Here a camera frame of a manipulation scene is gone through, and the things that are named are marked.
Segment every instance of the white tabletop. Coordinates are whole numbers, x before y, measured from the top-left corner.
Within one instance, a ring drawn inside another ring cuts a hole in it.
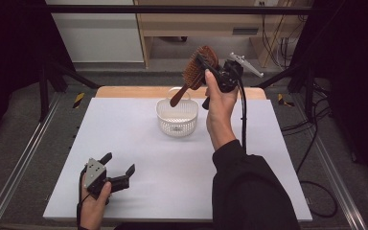
[[[205,120],[199,107],[193,134],[174,138],[158,127],[155,106],[160,99],[94,98],[58,179],[43,217],[75,220],[80,172],[90,157],[112,152],[107,176],[125,174],[135,164],[130,188],[114,193],[104,218],[118,221],[210,221],[212,181],[216,169]],[[203,100],[195,99],[199,104]],[[262,155],[285,187],[299,220],[312,216],[271,102],[247,101],[247,153]],[[238,100],[233,129],[242,138]]]

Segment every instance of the brush bristles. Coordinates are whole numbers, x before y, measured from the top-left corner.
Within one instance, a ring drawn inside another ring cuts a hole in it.
[[[218,67],[218,58],[215,52],[209,46],[202,46],[196,49],[196,51],[191,55],[190,62],[183,72],[183,78],[187,86],[193,90],[197,90],[201,85],[201,80],[204,76],[204,69],[196,61],[196,56],[200,54],[205,60],[214,68]]]

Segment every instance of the human hand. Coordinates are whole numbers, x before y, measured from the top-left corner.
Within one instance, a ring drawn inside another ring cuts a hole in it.
[[[239,89],[236,87],[229,93],[220,92],[217,80],[208,69],[205,70],[205,80],[208,86],[205,95],[210,97],[207,129],[214,150],[217,150],[236,139],[232,130],[231,116]]]
[[[104,209],[106,200],[110,196],[111,184],[110,182],[106,182],[103,185],[103,189],[98,197],[95,199],[92,197],[86,188],[81,188],[81,200],[82,209],[80,216],[80,226],[89,230],[97,230],[101,228],[101,222],[104,217]]]

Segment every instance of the floor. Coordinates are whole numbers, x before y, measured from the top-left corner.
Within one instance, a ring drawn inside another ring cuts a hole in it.
[[[265,69],[259,68],[257,56],[248,39],[226,37],[189,37],[187,42],[180,41],[178,37],[159,37],[154,41],[148,69],[133,65],[121,68],[121,64],[116,64],[118,68],[87,69],[82,66],[79,71],[88,79],[104,85],[178,86],[183,83],[181,72],[192,52],[205,44],[216,51],[220,63],[234,52],[245,56],[259,71],[264,72],[264,78],[260,79],[245,71],[243,81],[246,86],[257,85],[281,71],[274,64]],[[66,93],[55,93],[52,89],[50,91],[50,98],[57,101],[57,105],[50,123],[45,127],[41,127],[38,122],[40,108],[37,84],[20,89],[11,97],[10,107],[0,125],[0,193],[7,187],[6,183],[12,186],[12,190],[0,195],[0,229],[27,229],[26,226],[29,229],[63,229],[75,226],[74,222],[54,222],[42,217],[69,149],[78,134],[89,99],[96,92],[68,77],[66,80],[69,84]],[[289,94],[288,81],[289,79],[280,80],[265,90],[267,98],[272,101],[280,127],[292,126],[305,119],[298,106],[304,100],[304,92]],[[317,83],[324,88],[329,87],[326,80],[317,79]],[[79,108],[73,108],[80,92],[85,93],[85,96]],[[279,103],[279,94],[287,104]],[[320,94],[314,95],[316,101],[322,97]],[[316,111],[324,109],[327,114],[330,112],[327,106],[323,102]],[[34,140],[35,146],[30,147],[28,143],[39,128],[43,130],[43,135]],[[295,168],[309,147],[313,131],[313,127],[302,126],[300,129],[284,132]],[[25,156],[26,150],[32,150],[29,158]],[[331,161],[324,159],[324,155],[325,158],[329,156]],[[19,159],[26,159],[24,170],[15,171],[18,176],[11,177],[12,172],[18,169],[16,164]],[[332,169],[336,170],[338,178],[335,178]],[[333,212],[334,201],[325,190],[311,183],[302,184],[309,207],[316,213],[313,214],[312,222],[301,223],[303,229],[368,229],[368,169],[365,165],[352,161],[350,148],[330,114],[318,122],[316,142],[298,175],[301,180],[321,185],[337,198],[336,214],[330,218],[321,217]],[[355,226],[350,222],[352,220],[362,223]],[[114,224],[106,222],[104,225],[111,227]]]

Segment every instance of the black sleeve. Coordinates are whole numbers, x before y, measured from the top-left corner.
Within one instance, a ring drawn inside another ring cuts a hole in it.
[[[214,228],[300,229],[287,192],[258,155],[247,155],[239,140],[219,148],[213,156]]]

